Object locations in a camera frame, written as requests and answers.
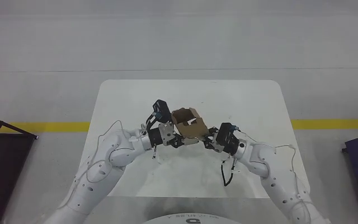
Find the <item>brown cardboard box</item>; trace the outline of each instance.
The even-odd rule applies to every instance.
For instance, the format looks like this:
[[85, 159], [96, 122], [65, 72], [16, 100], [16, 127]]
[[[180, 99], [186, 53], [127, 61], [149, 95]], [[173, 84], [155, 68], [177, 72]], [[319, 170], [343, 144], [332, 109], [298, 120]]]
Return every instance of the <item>brown cardboard box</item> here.
[[209, 130], [194, 108], [180, 108], [172, 112], [172, 120], [180, 134], [186, 138], [204, 139]]

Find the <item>white table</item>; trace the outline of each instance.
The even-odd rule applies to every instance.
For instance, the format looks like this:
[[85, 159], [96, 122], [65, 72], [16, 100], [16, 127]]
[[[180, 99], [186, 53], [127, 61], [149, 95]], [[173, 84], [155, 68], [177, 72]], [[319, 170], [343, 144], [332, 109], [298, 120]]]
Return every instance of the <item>white table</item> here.
[[[274, 81], [107, 80], [98, 93], [81, 163], [114, 121], [120, 119], [124, 129], [139, 128], [157, 99], [166, 101], [171, 111], [195, 108], [208, 127], [231, 122], [258, 141], [297, 147], [280, 86]], [[277, 154], [284, 160], [283, 166], [290, 167], [293, 151], [279, 148]], [[152, 160], [152, 155], [147, 152], [127, 166], [109, 196], [268, 198], [260, 178], [241, 164], [241, 172], [224, 187], [220, 164], [227, 154], [207, 150], [202, 143], [178, 149], [159, 146], [159, 160]], [[299, 151], [294, 166], [309, 189]]]

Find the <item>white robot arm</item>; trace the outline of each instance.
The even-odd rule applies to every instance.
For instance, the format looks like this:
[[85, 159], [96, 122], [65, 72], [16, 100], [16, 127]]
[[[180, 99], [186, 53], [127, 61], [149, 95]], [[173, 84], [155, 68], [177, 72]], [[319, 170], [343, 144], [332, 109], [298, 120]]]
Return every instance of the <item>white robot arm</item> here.
[[122, 177], [126, 165], [152, 148], [146, 131], [110, 133], [77, 171], [71, 188], [45, 224], [83, 223]]
[[[219, 130], [210, 128], [205, 139], [187, 139], [175, 132], [164, 101], [158, 100], [153, 108], [153, 115], [141, 129], [116, 130], [97, 144], [95, 153], [79, 168], [67, 196], [45, 224], [83, 223], [94, 207], [113, 190], [126, 165], [137, 156], [152, 148], [155, 150], [160, 144], [178, 148], [199, 140], [203, 141], [205, 148], [230, 154], [250, 172], [260, 176], [268, 196], [292, 223], [330, 223], [312, 204], [308, 191], [296, 177], [294, 170], [282, 167], [275, 147], [248, 139], [237, 139], [233, 132], [239, 129], [230, 123], [222, 123]], [[155, 122], [160, 122], [158, 128], [150, 129]]]

